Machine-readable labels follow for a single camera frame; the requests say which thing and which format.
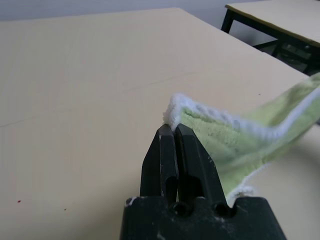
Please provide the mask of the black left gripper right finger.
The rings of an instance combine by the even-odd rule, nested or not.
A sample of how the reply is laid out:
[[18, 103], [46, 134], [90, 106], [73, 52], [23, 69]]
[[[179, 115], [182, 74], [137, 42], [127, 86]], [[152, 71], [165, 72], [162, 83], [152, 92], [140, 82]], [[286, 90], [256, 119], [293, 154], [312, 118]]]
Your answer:
[[205, 150], [194, 131], [179, 124], [174, 141], [178, 164], [178, 197], [189, 206], [203, 197], [209, 205], [226, 206], [226, 198], [213, 159]]

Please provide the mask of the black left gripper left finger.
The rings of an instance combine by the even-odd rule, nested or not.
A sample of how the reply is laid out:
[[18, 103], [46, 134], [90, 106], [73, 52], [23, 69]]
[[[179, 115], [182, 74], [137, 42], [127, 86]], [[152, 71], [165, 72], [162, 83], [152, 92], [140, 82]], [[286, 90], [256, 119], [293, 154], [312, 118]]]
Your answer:
[[155, 133], [144, 157], [141, 170], [140, 196], [163, 197], [175, 202], [178, 192], [178, 164], [175, 138], [164, 124]]

